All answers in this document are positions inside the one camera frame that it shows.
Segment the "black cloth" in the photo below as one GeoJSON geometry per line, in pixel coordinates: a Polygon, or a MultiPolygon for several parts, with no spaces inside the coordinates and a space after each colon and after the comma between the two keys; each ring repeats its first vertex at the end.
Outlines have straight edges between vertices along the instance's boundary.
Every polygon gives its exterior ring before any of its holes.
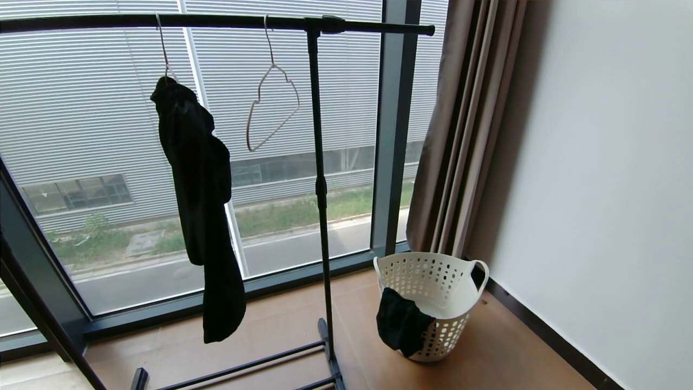
{"type": "Polygon", "coordinates": [[[231,199],[229,150],[195,92],[160,78],[151,96],[159,141],[173,172],[178,214],[190,262],[204,266],[204,342],[222,341],[245,315],[245,291],[226,220],[231,199]]]}
{"type": "Polygon", "coordinates": [[[380,297],[376,321],[383,342],[409,357],[423,349],[425,340],[421,335],[435,318],[422,313],[413,300],[404,299],[397,291],[386,287],[380,297]]]}

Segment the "hanger hook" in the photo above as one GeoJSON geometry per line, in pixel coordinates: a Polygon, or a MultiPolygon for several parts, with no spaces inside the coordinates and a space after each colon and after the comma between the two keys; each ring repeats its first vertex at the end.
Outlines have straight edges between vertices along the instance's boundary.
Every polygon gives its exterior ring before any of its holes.
{"type": "Polygon", "coordinates": [[[164,30],[161,28],[161,19],[159,18],[159,13],[156,12],[155,15],[157,16],[157,30],[159,30],[159,37],[161,38],[161,50],[164,51],[164,62],[166,63],[166,72],[164,73],[164,77],[168,77],[170,65],[168,64],[168,56],[166,55],[166,45],[164,45],[164,30]]]}
{"type": "Polygon", "coordinates": [[[272,61],[272,66],[274,66],[274,54],[272,52],[272,43],[270,42],[270,34],[267,32],[267,14],[265,14],[265,37],[267,38],[267,45],[270,47],[270,61],[272,61]]]}

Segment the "curtain fold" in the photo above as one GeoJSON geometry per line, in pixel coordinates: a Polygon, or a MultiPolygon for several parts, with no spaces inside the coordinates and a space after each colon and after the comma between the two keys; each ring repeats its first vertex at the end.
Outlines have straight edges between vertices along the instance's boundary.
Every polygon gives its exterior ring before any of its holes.
{"type": "Polygon", "coordinates": [[[436,105],[407,222],[413,251],[461,257],[500,127],[525,0],[450,0],[436,105]]]}

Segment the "floor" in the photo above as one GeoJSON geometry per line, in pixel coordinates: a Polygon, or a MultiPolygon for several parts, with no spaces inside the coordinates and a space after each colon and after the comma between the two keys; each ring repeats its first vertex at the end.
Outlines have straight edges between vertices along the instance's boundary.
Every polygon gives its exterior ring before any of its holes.
{"type": "MultiPolygon", "coordinates": [[[[202,343],[197,317],[102,341],[88,347],[85,357],[108,389],[129,389],[140,366],[151,374],[150,389],[166,386],[319,340],[322,291],[322,285],[312,285],[250,303],[239,330],[222,343],[202,343]]],[[[348,389],[594,389],[487,293],[456,349],[436,364],[411,362],[380,341],[379,298],[372,270],[333,281],[337,356],[348,389]]],[[[205,389],[296,389],[328,376],[320,352],[205,389]]],[[[90,388],[73,365],[54,354],[0,366],[0,386],[90,388]]]]}

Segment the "green grass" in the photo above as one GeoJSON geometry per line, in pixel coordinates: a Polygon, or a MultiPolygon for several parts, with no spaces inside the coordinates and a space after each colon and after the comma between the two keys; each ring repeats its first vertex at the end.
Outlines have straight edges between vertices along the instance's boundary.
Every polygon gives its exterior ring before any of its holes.
{"type": "MultiPolygon", "coordinates": [[[[407,206],[412,200],[414,184],[405,182],[402,185],[401,206],[407,206]]],[[[343,192],[334,192],[328,196],[328,220],[354,217],[368,214],[372,209],[373,188],[364,187],[343,192]]],[[[306,196],[287,203],[274,203],[266,207],[249,208],[236,212],[238,229],[241,237],[279,232],[291,228],[309,226],[318,222],[315,196],[306,196]]],[[[185,249],[185,242],[177,221],[160,223],[149,230],[166,230],[152,255],[172,253],[185,249]]],[[[55,254],[63,264],[84,264],[99,261],[109,255],[122,255],[133,235],[149,230],[116,230],[101,214],[93,214],[85,221],[85,227],[71,239],[57,239],[47,234],[55,254]],[[79,246],[85,235],[89,239],[79,246]]]]}

